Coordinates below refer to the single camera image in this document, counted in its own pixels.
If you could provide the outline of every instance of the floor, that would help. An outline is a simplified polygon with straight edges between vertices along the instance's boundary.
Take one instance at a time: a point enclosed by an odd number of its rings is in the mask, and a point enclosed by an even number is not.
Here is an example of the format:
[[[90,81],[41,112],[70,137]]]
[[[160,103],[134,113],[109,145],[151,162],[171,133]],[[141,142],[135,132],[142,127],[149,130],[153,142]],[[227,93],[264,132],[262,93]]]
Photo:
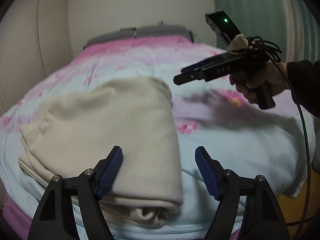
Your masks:
[[[300,194],[295,198],[287,198],[283,195],[278,197],[278,202],[287,223],[301,220],[302,210],[305,203],[307,185],[304,184]],[[320,208],[320,174],[311,168],[311,194],[308,208],[308,217],[314,216]],[[288,227],[291,238],[294,236],[298,226]]]

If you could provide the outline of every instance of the metal screw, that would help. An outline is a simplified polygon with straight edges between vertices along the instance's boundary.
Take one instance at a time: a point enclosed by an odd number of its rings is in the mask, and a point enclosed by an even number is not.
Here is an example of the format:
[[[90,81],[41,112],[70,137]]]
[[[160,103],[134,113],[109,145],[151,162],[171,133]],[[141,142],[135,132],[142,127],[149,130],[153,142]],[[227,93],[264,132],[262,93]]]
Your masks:
[[[232,174],[232,170],[226,169],[224,170],[224,174],[226,174],[227,176],[230,176]]]
[[[53,178],[52,178],[52,180],[55,181],[55,182],[59,181],[60,179],[61,179],[61,176],[60,176],[60,175],[55,175],[55,176],[53,176]]]
[[[266,180],[266,178],[263,175],[258,175],[256,178],[258,180],[260,180],[260,181],[265,181]]]
[[[87,169],[84,171],[85,175],[91,175],[93,173],[93,169]]]

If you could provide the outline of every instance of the gray headboard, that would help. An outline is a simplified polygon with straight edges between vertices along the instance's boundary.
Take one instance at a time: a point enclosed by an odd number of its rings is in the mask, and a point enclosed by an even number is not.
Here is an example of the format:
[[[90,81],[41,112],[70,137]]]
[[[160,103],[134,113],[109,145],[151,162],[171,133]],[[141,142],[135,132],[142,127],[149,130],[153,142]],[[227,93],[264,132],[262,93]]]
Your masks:
[[[158,37],[167,35],[180,35],[186,37],[191,42],[193,40],[192,31],[179,25],[157,25],[157,26],[145,26],[140,28],[126,28],[121,29],[119,32],[106,33],[97,37],[94,37],[87,41],[85,48],[96,43],[115,41],[129,38],[141,38],[141,37]]]

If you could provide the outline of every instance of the folded cream blanket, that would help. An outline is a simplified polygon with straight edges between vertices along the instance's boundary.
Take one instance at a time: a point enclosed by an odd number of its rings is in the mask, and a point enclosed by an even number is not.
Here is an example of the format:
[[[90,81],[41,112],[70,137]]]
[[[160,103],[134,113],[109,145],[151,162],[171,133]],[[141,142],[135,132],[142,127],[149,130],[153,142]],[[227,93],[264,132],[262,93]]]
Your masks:
[[[178,136],[171,93],[149,77],[111,80],[89,92],[48,99],[38,120],[22,125],[22,170],[48,185],[60,174],[78,176],[106,158],[114,145],[124,158],[100,206],[105,216],[160,227],[182,204]]]

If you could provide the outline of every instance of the human hand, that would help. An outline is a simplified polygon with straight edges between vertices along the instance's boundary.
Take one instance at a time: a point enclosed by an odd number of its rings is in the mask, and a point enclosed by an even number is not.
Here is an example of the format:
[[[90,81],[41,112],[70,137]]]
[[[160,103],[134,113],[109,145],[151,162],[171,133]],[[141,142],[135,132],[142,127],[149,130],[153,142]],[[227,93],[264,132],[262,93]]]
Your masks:
[[[287,64],[279,62],[278,65],[287,76]],[[272,96],[280,94],[283,90],[290,88],[284,76],[270,60],[260,68],[246,84],[238,82],[231,75],[229,79],[230,84],[236,85],[237,91],[242,93],[250,104],[257,103],[257,95],[252,89],[259,87],[265,81],[271,84]]]

